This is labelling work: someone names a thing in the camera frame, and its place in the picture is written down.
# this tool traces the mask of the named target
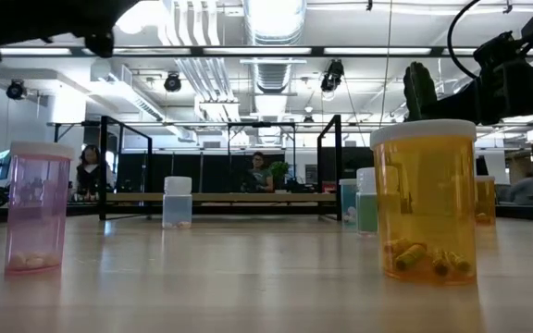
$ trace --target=office desk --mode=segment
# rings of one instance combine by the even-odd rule
[[[533,221],[479,228],[477,286],[383,277],[376,238],[315,216],[72,217],[63,270],[5,279],[0,332],[529,332]]]

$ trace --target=white lid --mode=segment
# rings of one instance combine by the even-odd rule
[[[357,189],[363,194],[376,194],[376,169],[363,167],[357,169]]]
[[[339,185],[357,185],[357,179],[341,179]]]
[[[48,155],[72,160],[75,156],[73,148],[61,143],[50,142],[12,142],[9,151],[15,155]]]
[[[166,194],[191,194],[192,179],[189,177],[166,177],[164,179],[164,192]]]
[[[440,135],[467,136],[476,141],[477,126],[467,120],[418,120],[378,129],[371,133],[369,144],[374,147],[388,141]]]
[[[475,179],[478,181],[495,181],[493,176],[476,176]]]

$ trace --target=clear plastic container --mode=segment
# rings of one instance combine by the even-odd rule
[[[164,179],[163,228],[190,228],[192,225],[192,179],[166,177]]]
[[[12,142],[6,273],[57,269],[63,259],[69,166],[73,149]]]
[[[495,214],[495,178],[491,176],[476,177],[476,219],[477,224],[494,226]]]
[[[400,280],[476,282],[476,126],[422,120],[371,135],[383,269]]]
[[[378,195],[376,170],[364,167],[357,170],[357,232],[361,235],[378,233]]]
[[[339,185],[341,185],[342,221],[346,224],[355,224],[357,222],[357,203],[355,202],[357,179],[341,179]]]

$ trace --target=woman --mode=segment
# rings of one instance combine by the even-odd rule
[[[254,153],[252,155],[252,165],[253,168],[249,172],[256,179],[256,190],[267,193],[275,191],[273,175],[270,170],[265,168],[265,156],[260,152]]]
[[[96,185],[100,178],[99,160],[100,150],[93,144],[87,145],[81,152],[77,178],[79,194],[86,196],[96,194]],[[112,179],[112,171],[108,164],[106,164],[106,186],[110,186],[110,188],[115,186],[115,182]]]

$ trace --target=person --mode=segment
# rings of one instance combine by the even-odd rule
[[[533,173],[516,182],[509,190],[509,201],[520,205],[533,205]]]
[[[265,167],[265,155],[256,152],[252,155],[253,168],[248,172],[256,179],[256,190],[260,192],[273,192],[273,175]]]
[[[77,174],[77,192],[86,197],[95,196],[96,185],[100,178],[98,170],[98,163],[100,160],[100,150],[93,144],[87,145],[80,156],[80,164],[78,165]],[[106,186],[114,188],[115,182],[112,179],[112,171],[110,166],[106,164]]]

